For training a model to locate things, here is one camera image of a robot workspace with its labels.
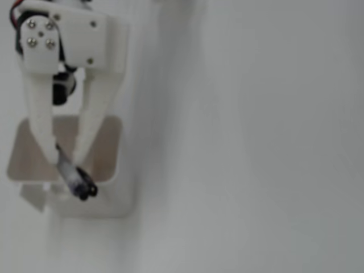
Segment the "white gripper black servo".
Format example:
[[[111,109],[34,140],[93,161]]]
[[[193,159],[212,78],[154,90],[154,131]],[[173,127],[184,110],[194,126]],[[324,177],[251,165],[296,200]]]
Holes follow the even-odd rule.
[[[72,89],[62,84],[75,69],[85,71],[83,102],[73,160],[87,157],[123,83],[129,26],[116,16],[93,10],[87,2],[15,2],[15,48],[27,97],[31,132],[50,164],[59,152],[52,107]]]

